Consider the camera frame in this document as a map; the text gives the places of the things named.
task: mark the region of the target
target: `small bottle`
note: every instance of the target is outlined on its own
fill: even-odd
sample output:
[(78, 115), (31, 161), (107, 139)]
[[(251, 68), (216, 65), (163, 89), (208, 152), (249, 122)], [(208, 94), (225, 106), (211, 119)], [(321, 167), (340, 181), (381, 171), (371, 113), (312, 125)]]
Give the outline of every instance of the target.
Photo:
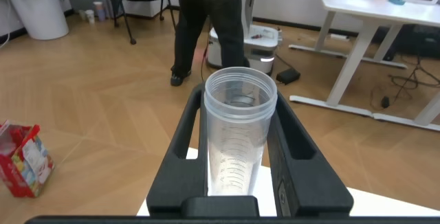
[(105, 11), (102, 2), (94, 1), (93, 4), (95, 5), (96, 14), (98, 15), (99, 21), (105, 21)]

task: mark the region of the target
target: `red and white box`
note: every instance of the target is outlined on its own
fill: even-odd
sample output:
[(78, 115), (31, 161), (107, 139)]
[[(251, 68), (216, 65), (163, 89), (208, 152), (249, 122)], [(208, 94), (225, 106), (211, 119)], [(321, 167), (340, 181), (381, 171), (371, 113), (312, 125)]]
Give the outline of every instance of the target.
[(40, 126), (0, 126), (0, 178), (15, 197), (37, 197), (54, 169)]

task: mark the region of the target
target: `blue item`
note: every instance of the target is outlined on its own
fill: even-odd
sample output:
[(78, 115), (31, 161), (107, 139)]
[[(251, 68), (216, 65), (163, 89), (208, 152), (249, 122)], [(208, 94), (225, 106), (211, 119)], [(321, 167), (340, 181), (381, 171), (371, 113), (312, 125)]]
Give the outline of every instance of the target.
[(98, 19), (99, 21), (105, 21), (105, 12), (104, 10), (96, 10), (98, 13)]
[(404, 5), (405, 4), (404, 0), (388, 0), (388, 1), (395, 4), (395, 5)]

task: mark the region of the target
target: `person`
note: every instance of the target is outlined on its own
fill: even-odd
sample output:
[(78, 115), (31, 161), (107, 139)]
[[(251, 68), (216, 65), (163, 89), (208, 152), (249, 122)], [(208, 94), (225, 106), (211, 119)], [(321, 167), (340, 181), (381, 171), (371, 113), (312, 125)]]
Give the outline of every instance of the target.
[(221, 46), (223, 67), (249, 67), (244, 56), (241, 0), (179, 0), (171, 85), (180, 86), (191, 74), (194, 50), (209, 15)]

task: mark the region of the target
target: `potted plant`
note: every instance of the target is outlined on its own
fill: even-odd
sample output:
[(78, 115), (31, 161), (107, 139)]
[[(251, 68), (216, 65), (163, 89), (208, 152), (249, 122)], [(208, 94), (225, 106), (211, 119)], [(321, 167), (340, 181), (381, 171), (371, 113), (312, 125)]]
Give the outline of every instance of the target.
[(31, 38), (47, 40), (69, 33), (60, 0), (11, 0)]

